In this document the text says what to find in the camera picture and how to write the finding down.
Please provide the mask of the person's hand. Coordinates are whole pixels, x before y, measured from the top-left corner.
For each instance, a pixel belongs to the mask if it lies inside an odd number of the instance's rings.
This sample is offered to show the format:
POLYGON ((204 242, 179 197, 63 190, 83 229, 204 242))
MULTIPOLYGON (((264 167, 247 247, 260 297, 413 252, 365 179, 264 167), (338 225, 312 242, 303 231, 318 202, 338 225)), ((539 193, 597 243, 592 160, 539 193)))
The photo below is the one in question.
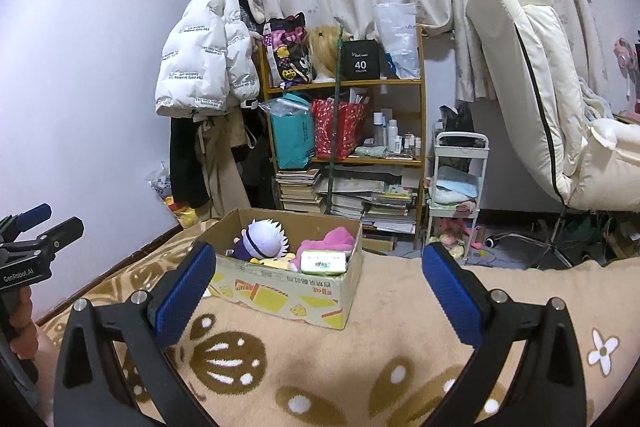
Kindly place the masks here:
POLYGON ((32 321, 32 291, 29 287, 18 292, 18 305, 10 316, 10 324, 16 332, 10 341, 12 352, 21 360, 31 360, 38 350, 38 332, 32 321))

